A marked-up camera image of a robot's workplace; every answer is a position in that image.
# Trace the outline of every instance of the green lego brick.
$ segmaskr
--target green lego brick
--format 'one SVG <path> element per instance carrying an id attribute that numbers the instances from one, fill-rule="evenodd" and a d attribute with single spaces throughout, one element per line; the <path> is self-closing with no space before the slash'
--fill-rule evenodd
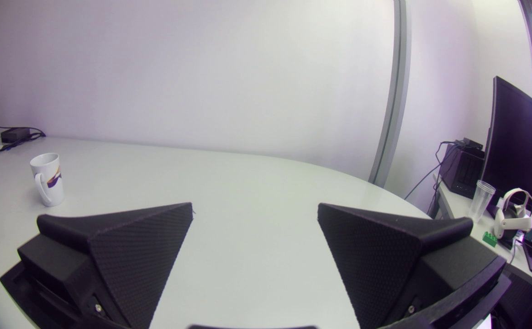
<path id="1" fill-rule="evenodd" d="M 487 242 L 487 244 L 489 244 L 490 246 L 494 247 L 497 245 L 497 238 L 495 237 L 495 235 L 485 231 L 485 233 L 483 233 L 483 241 Z"/>

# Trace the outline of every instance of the white mug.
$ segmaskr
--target white mug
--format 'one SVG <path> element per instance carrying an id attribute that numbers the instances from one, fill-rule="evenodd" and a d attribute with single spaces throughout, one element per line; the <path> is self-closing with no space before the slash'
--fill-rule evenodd
<path id="1" fill-rule="evenodd" d="M 34 183 L 41 195 L 42 203 L 47 207 L 54 207 L 65 198 L 63 194 L 63 180 L 59 154 L 46 153 L 30 160 L 30 168 L 34 175 Z"/>

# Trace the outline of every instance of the cable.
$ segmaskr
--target cable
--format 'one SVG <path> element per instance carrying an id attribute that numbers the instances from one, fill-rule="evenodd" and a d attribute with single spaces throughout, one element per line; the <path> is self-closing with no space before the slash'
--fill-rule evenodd
<path id="1" fill-rule="evenodd" d="M 511 260 L 510 260 L 510 265 L 511 263 L 514 261 L 514 257 L 516 256 L 516 244 L 520 244 L 520 245 L 523 245 L 523 243 L 517 239 L 514 239 L 514 245 L 512 247 L 512 252 L 511 252 Z"/>
<path id="2" fill-rule="evenodd" d="M 458 144 L 454 145 L 451 149 L 450 149 L 450 152 L 452 152 L 454 149 L 457 149 L 457 148 L 461 148 L 461 146 L 459 146 Z M 456 158 L 458 157 L 458 154 L 460 154 L 460 152 L 456 152 L 454 154 L 454 158 L 452 158 L 452 162 L 454 163 L 454 160 L 456 160 Z M 443 163 L 445 162 L 445 159 L 443 159 L 442 161 L 439 161 L 439 163 L 442 165 Z M 444 176 L 446 176 L 450 169 L 452 168 L 452 166 L 449 166 L 447 171 L 445 172 Z M 430 200 L 430 204 L 428 205 L 428 209 L 431 209 L 432 208 L 432 205 L 434 204 L 434 202 L 436 202 L 437 200 L 437 192 L 438 192 L 438 188 L 441 187 L 441 183 L 442 183 L 442 176 L 441 175 L 437 175 L 437 181 L 435 181 L 434 185 L 432 185 L 432 189 L 434 190 L 434 193 L 432 194 L 432 199 Z"/>
<path id="3" fill-rule="evenodd" d="M 39 137 L 46 137 L 45 133 L 43 133 L 43 131 L 41 131 L 41 129 L 34 128 L 34 127 L 2 127 L 2 126 L 0 126 L 0 128 L 1 129 L 12 129 L 12 128 L 34 129 L 34 130 L 38 131 L 41 134 Z"/>
<path id="4" fill-rule="evenodd" d="M 40 137 L 43 137 L 43 135 L 41 135 L 40 133 L 31 133 L 27 137 L 25 137 L 23 139 L 19 139 L 19 140 L 15 141 L 14 143 L 3 145 L 2 148 L 0 148 L 0 152 L 3 152 L 5 150 L 9 150 L 11 148 L 15 148 L 16 146 L 19 146 L 19 145 L 21 145 L 23 143 L 26 143 L 29 140 L 35 140 L 35 139 L 38 139 Z"/>
<path id="5" fill-rule="evenodd" d="M 442 146 L 442 144 L 445 144 L 445 143 L 451 143 L 451 142 L 441 142 L 441 144 L 438 146 L 438 148 L 440 149 L 440 147 Z M 438 165 L 436 167 L 434 167 L 431 171 L 429 171 L 424 177 L 422 177 L 422 179 L 420 179 L 420 181 L 418 182 L 418 184 L 416 184 L 416 186 L 414 186 L 414 188 L 412 188 L 412 190 L 406 195 L 406 197 L 404 198 L 404 200 L 406 200 L 410 194 L 412 194 L 412 192 L 414 192 L 414 190 L 420 185 L 420 183 L 422 183 L 426 177 L 428 177 L 428 175 L 430 175 L 433 171 L 437 170 L 438 167 L 440 167 L 442 165 L 442 163 L 448 159 L 449 156 L 451 156 L 452 153 L 450 152 L 447 152 L 447 154 L 445 154 L 445 158 L 443 158 L 443 160 L 441 162 L 438 162 Z"/>

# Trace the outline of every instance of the mug logo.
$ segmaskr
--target mug logo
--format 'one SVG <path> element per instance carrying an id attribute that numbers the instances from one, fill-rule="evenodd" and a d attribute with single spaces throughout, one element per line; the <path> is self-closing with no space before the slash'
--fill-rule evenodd
<path id="1" fill-rule="evenodd" d="M 48 188 L 50 189 L 51 187 L 55 186 L 59 178 L 61 178 L 61 167 L 57 167 L 57 172 L 55 175 L 47 181 Z"/>

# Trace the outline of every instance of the clear plastic cup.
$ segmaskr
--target clear plastic cup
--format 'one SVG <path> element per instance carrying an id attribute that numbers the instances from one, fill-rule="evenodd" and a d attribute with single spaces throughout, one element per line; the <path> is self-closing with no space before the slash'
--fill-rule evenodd
<path id="1" fill-rule="evenodd" d="M 473 202 L 471 202 L 471 208 L 467 214 L 474 223 L 479 222 L 487 204 L 491 201 L 491 197 L 495 194 L 495 187 L 485 183 L 482 180 L 477 181 L 477 189 L 475 190 L 475 195 L 473 196 Z"/>

